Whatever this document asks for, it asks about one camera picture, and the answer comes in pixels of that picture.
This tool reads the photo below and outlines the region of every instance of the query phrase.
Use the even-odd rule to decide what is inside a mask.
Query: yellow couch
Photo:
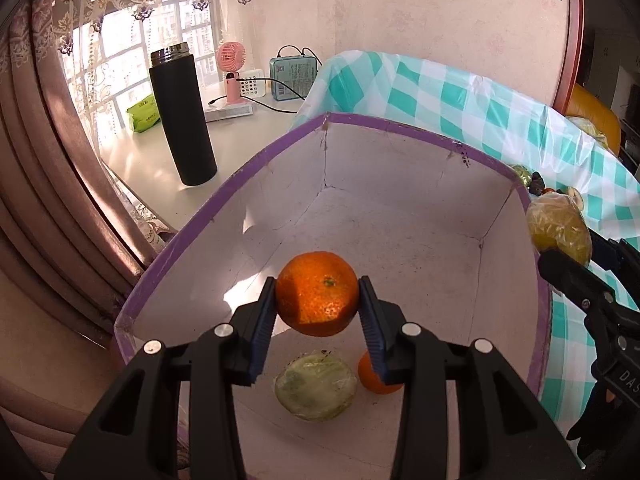
[[[620,122],[615,113],[602,104],[595,95],[575,84],[565,115],[590,120],[607,137],[609,149],[618,156],[620,152]]]

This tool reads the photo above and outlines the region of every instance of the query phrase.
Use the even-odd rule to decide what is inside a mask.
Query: handheld fan
[[[245,50],[242,43],[228,41],[220,45],[216,52],[218,68],[226,72],[225,93],[226,103],[229,105],[246,102],[240,95],[238,70],[244,65]]]

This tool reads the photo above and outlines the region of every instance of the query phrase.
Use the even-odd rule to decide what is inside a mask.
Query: orange fruit
[[[280,271],[276,309],[300,333],[335,335],[347,327],[358,309],[356,274],[337,254],[299,254]]]
[[[402,388],[402,384],[392,384],[388,386],[380,380],[378,374],[373,369],[368,350],[364,352],[364,355],[360,358],[360,362],[358,362],[358,377],[360,378],[362,386],[375,394],[392,394]]]

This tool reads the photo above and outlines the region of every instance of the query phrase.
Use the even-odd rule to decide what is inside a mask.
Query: green package
[[[158,112],[155,96],[153,94],[148,95],[131,108],[127,108],[127,115],[129,116],[130,128],[137,134],[151,128],[160,120],[160,112]]]

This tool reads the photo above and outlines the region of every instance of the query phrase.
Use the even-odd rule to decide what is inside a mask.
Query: black thermos
[[[151,86],[180,180],[187,186],[202,184],[218,172],[218,167],[189,45],[179,43],[156,50],[151,54],[151,65]]]

